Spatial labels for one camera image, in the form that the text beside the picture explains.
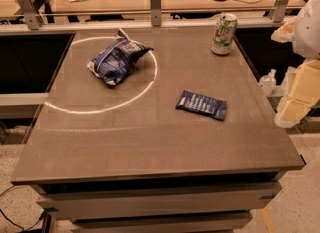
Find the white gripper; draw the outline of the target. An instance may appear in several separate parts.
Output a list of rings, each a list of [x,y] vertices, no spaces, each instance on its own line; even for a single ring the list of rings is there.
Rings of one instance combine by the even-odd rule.
[[[295,70],[287,95],[280,100],[274,122],[278,127],[298,124],[320,100],[320,0],[308,0],[297,17],[288,20],[271,35],[273,41],[291,42],[305,59]]]

